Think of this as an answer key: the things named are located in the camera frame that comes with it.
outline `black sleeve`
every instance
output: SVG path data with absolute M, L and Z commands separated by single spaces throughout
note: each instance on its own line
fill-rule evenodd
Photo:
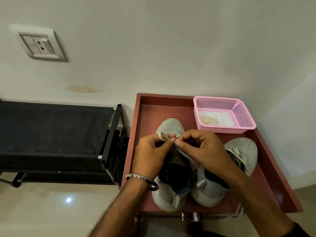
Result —
M 290 233 L 286 234 L 284 237 L 310 237 L 298 223 L 294 223 L 294 225 L 295 226 L 293 230 Z

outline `forearm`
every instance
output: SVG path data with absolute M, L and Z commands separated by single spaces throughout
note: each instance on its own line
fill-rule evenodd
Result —
M 293 229 L 294 223 L 239 168 L 221 178 L 237 194 L 260 236 L 284 236 Z
M 138 204 L 147 190 L 147 182 L 130 178 L 89 237 L 122 236 L 124 230 L 128 229 L 127 225 L 134 219 Z

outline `wall stain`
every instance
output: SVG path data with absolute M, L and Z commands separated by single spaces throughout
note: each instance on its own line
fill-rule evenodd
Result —
M 68 88 L 70 91 L 75 91 L 78 93 L 98 93 L 102 92 L 100 90 L 95 90 L 91 87 L 86 87 L 86 86 L 71 86 Z

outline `metal bangle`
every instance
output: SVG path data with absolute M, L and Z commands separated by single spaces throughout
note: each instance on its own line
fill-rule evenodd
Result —
M 159 186 L 156 182 L 150 180 L 150 179 L 147 179 L 145 176 L 142 176 L 142 175 L 138 175 L 138 174 L 133 174 L 133 173 L 129 173 L 127 175 L 125 175 L 126 179 L 129 179 L 130 177 L 133 177 L 133 178 L 137 178 L 137 179 L 141 179 L 141 180 L 144 180 L 146 182 L 148 182 L 149 184 L 153 185 L 154 187 L 150 187 L 150 191 L 156 191 L 159 189 Z

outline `mesh basket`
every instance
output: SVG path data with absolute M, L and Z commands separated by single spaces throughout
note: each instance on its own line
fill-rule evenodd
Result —
M 239 99 L 196 96 L 194 102 L 194 116 L 198 130 L 213 131 L 216 133 L 242 134 L 256 128 L 245 104 Z M 198 115 L 199 111 L 229 112 L 235 126 L 218 126 L 203 124 Z

